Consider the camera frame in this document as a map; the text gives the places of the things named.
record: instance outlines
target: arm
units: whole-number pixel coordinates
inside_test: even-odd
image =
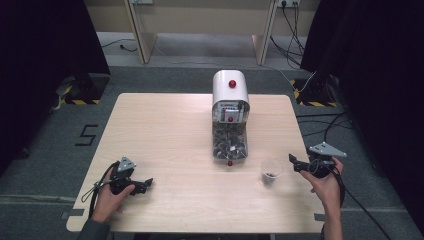
[[[105,179],[110,179],[112,169],[107,173]],[[96,206],[91,219],[87,219],[77,240],[105,240],[109,234],[110,226],[106,224],[115,211],[122,213],[120,208],[124,199],[134,190],[135,186],[126,187],[118,195],[110,190],[110,185],[105,184],[99,191]]]
[[[343,170],[343,164],[335,157],[336,168]],[[324,236],[326,240],[343,239],[343,230],[341,224],[340,211],[340,187],[333,174],[329,174],[324,178],[315,178],[306,171],[300,171],[300,174],[312,184],[311,192],[317,194],[322,201],[325,212]]]

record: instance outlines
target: person's left hand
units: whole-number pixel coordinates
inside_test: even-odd
[[[109,180],[112,169],[106,174],[105,179]],[[127,186],[121,193],[115,195],[112,193],[109,184],[105,184],[99,191],[96,207],[94,208],[91,219],[93,221],[104,223],[113,215],[115,211],[122,213],[121,203],[134,190],[134,185]]]

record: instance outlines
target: power outlet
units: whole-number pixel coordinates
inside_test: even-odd
[[[283,7],[283,1],[286,1],[286,8],[299,7],[299,4],[300,4],[300,0],[277,0],[277,2],[278,2],[277,6]]]

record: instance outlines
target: sleeve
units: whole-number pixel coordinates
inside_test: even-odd
[[[110,226],[87,219],[76,240],[106,240]]]

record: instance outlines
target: red button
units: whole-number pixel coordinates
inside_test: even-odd
[[[235,87],[236,87],[236,85],[237,85],[237,83],[236,83],[236,81],[235,81],[235,80],[231,80],[231,81],[228,83],[228,85],[230,86],[230,88],[235,88]]]

